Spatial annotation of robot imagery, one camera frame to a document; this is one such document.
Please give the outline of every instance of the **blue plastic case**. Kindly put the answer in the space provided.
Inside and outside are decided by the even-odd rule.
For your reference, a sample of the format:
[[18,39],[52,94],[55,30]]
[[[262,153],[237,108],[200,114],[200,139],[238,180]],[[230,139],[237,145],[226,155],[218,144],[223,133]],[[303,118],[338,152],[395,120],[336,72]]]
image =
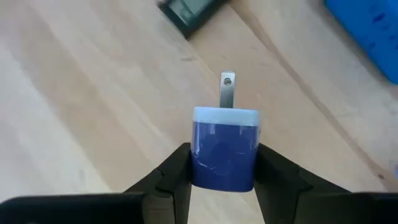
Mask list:
[[374,63],[398,84],[398,0],[326,0]]

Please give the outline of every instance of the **wooden table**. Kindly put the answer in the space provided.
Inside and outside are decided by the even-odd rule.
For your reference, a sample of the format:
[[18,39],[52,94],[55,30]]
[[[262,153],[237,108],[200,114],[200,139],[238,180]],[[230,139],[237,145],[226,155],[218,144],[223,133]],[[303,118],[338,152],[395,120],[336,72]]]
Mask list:
[[[194,106],[262,113],[261,142],[353,191],[394,191],[398,88],[321,0],[242,0],[187,42],[152,1],[0,3],[0,200],[121,192],[190,141]],[[194,188],[190,223],[262,223]]]

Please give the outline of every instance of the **black device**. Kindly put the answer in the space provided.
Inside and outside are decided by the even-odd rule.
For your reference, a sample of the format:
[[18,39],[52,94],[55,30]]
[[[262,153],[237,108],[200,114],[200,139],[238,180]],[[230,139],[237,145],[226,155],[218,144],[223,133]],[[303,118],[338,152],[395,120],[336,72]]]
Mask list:
[[228,0],[165,0],[160,10],[186,39],[198,30]]
[[[254,189],[267,224],[398,223],[398,194],[351,193],[260,144]],[[190,144],[122,194],[20,197],[0,204],[1,224],[186,224]]]

